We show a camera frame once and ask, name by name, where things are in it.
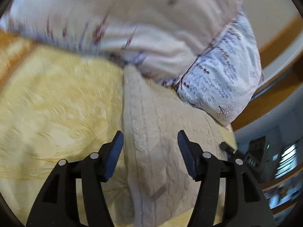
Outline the window with bars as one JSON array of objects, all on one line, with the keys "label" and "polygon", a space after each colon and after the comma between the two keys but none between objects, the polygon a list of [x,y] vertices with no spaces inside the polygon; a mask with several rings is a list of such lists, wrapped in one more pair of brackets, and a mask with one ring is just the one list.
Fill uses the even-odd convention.
[{"label": "window with bars", "polygon": [[275,173],[275,179],[278,179],[297,166],[297,145],[296,143],[286,147],[281,155],[281,160]]}]

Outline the wooden display shelf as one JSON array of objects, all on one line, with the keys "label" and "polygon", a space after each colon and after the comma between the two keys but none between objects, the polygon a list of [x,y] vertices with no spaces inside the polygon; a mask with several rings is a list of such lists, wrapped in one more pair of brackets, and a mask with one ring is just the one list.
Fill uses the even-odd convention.
[{"label": "wooden display shelf", "polygon": [[260,184],[274,216],[291,210],[302,194],[302,164]]}]

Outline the yellow patterned bed sheet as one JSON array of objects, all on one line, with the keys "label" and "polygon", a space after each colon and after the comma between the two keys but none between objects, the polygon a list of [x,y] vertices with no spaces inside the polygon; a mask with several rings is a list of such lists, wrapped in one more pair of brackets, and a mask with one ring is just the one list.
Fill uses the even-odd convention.
[{"label": "yellow patterned bed sheet", "polygon": [[124,126],[124,71],[1,33],[1,194],[26,223],[56,163],[80,160]]}]

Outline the floral pillow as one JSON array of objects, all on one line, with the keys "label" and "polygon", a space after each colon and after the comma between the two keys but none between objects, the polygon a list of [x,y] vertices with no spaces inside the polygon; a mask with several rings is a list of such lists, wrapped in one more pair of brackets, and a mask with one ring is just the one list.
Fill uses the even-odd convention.
[{"label": "floral pillow", "polygon": [[12,0],[1,28],[179,79],[238,12],[237,0]]},{"label": "floral pillow", "polygon": [[250,102],[263,78],[260,55],[243,9],[192,64],[176,87],[178,96],[223,126]]}]

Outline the wooden wall shelf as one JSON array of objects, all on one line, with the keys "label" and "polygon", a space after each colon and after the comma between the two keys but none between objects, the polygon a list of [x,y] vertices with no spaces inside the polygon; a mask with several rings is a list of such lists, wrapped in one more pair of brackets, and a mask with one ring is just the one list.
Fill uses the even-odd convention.
[{"label": "wooden wall shelf", "polygon": [[302,18],[293,17],[260,49],[265,81],[232,122],[235,131],[264,117],[302,84]]}]

